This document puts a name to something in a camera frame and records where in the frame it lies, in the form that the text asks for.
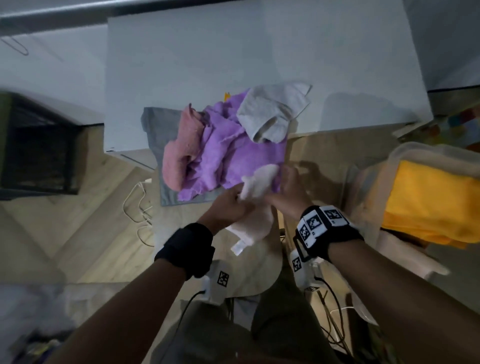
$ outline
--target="pale pink cloth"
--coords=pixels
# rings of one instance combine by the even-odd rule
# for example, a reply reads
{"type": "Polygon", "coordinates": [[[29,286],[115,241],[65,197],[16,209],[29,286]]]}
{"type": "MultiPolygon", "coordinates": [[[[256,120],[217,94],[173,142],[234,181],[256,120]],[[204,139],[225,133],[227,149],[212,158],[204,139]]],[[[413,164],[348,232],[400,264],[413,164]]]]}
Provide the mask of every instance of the pale pink cloth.
{"type": "Polygon", "coordinates": [[[179,133],[176,140],[165,146],[162,175],[165,184],[173,191],[181,191],[187,164],[200,153],[200,141],[204,131],[202,116],[192,104],[181,113],[179,133]]]}

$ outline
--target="person's left arm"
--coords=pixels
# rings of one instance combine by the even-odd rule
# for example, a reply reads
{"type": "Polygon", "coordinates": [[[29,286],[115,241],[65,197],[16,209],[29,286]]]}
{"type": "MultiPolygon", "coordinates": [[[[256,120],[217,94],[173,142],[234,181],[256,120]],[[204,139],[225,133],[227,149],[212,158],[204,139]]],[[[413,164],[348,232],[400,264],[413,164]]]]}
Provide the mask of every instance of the person's left arm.
{"type": "Polygon", "coordinates": [[[76,329],[47,363],[141,363],[185,280],[208,272],[213,236],[253,210],[237,200],[241,188],[226,190],[175,239],[177,231],[155,262],[76,329]],[[199,262],[205,254],[209,258],[199,262]]]}

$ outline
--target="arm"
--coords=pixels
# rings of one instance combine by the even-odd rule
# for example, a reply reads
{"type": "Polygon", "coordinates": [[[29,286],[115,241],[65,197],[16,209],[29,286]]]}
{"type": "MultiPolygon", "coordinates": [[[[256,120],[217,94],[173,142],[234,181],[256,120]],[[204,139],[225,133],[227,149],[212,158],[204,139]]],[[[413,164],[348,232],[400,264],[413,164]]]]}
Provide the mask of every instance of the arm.
{"type": "MultiPolygon", "coordinates": [[[[215,234],[253,210],[252,204],[237,201],[241,188],[240,184],[226,190],[198,220],[208,228],[195,230],[202,234],[196,236],[198,240],[209,240],[210,246],[215,234]]],[[[157,259],[76,329],[49,358],[48,364],[141,363],[182,288],[187,272],[197,276],[195,269],[183,265],[184,262],[190,264],[190,255],[194,259],[198,256],[195,242],[182,243],[192,249],[181,251],[181,256],[186,256],[184,260],[177,257],[171,263],[168,258],[157,259]]]]}
{"type": "MultiPolygon", "coordinates": [[[[266,200],[299,220],[313,205],[298,171],[266,200]]],[[[406,363],[480,362],[480,316],[364,242],[332,243],[328,255],[406,363]]]]}

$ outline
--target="purple garment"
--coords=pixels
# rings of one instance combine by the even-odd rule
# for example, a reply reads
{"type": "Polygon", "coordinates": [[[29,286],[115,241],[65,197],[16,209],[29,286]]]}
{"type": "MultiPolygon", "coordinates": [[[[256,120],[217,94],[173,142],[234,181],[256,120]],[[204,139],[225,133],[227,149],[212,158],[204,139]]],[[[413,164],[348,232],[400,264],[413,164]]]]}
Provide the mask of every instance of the purple garment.
{"type": "Polygon", "coordinates": [[[233,187],[266,164],[284,162],[286,138],[278,144],[255,143],[240,125],[237,110],[246,95],[247,91],[205,108],[201,152],[187,167],[179,201],[189,201],[218,186],[233,187]]]}

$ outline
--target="person's left hand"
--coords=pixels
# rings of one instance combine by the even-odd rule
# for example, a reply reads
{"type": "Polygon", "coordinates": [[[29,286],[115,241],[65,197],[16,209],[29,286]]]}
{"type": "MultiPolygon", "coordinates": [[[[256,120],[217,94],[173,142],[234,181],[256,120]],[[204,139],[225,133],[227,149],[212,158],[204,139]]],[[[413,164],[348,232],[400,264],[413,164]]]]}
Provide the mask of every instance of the person's left hand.
{"type": "Polygon", "coordinates": [[[255,205],[238,199],[242,187],[243,183],[239,183],[224,191],[197,222],[216,235],[220,230],[250,214],[255,205]]]}

